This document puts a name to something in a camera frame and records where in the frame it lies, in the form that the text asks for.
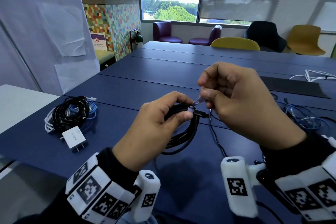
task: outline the blue table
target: blue table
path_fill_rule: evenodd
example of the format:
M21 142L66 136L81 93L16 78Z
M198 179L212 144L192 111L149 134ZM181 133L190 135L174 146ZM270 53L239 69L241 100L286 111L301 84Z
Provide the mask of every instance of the blue table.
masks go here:
M280 78L300 73L296 70L304 70L305 66L334 71L325 61L330 59L324 58L313 57L312 62L307 57L295 55L149 42L144 49L133 52L132 56L123 58L66 94L98 98L97 118L82 129L89 142L87 148L73 154L57 135L44 131L44 117L66 98L62 96L0 134L0 154L69 177L93 153L114 146L143 103L172 90L196 99L199 96L199 75L215 61L228 62L227 58L235 64L258 68L260 75ZM321 87L334 99L332 83L323 82ZM307 106L317 116L336 119L333 99L275 94L280 101L287 97L290 103ZM204 104L197 108L206 111ZM219 167L223 156L210 131L209 121L201 119L200 122L193 142L185 150L174 156L161 155L145 167L153 170L161 180L155 208L196 223L233 223ZM261 158L257 144L229 130L222 122L213 120L213 124L220 143L229 155L243 156L249 164ZM334 134L336 127L330 125ZM299 217L291 214L263 187L257 188L256 194L285 223L300 223ZM260 209L259 217L266 224L275 223L274 217L263 209Z

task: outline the chair backrest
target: chair backrest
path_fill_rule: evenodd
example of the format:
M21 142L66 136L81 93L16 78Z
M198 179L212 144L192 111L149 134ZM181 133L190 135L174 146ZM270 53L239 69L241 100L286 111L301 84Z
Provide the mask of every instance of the chair backrest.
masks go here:
M295 25L289 33L287 42L291 44L304 44L307 46L317 46L321 28L313 25Z
M251 39L272 50L278 51L277 26L269 21L254 21L246 30L245 38Z
M216 25L211 33L210 33L210 37L209 37L209 42L208 42L208 45L211 45L212 42L215 40L215 39L218 39L221 37L221 34L222 34L222 27L219 26L219 25Z
M161 37L171 36L171 21L153 23L153 40L158 41Z
M214 40L210 46L260 51L260 47L257 42L242 37L221 37Z
M331 52L331 58L336 59L336 44L334 45L333 51Z

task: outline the power adapter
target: power adapter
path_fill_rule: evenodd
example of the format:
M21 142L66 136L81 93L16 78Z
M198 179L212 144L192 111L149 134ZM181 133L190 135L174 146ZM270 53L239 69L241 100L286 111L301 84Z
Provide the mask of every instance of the power adapter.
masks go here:
M81 146L84 149L84 144L87 143L84 135L82 134L82 131L79 129L78 126L75 126L65 132L62 133L62 136L64 140L66 141L66 144L68 145L70 150L77 149Z

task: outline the black sleeve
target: black sleeve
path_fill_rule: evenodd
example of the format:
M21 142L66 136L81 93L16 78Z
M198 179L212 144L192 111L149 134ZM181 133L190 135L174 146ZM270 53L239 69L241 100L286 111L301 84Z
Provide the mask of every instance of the black sleeve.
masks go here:
M112 148L105 148L97 155L98 165L115 183L126 190L131 190L139 172L133 172L124 167L112 153ZM45 223L89 223L73 210L67 201L65 187L61 189L53 202L39 215L23 218L15 224L45 224Z
M336 150L315 132L308 132L304 141L288 149L268 150L262 146L260 149L265 155L267 169L275 179L319 166Z

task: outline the black chair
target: black chair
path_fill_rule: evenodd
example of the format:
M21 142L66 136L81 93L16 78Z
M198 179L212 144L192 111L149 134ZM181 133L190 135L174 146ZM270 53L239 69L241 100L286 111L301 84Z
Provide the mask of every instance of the black chair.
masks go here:
M278 35L276 25L269 21L252 22L244 38L256 41L260 50L267 52L282 52L287 45L287 41Z

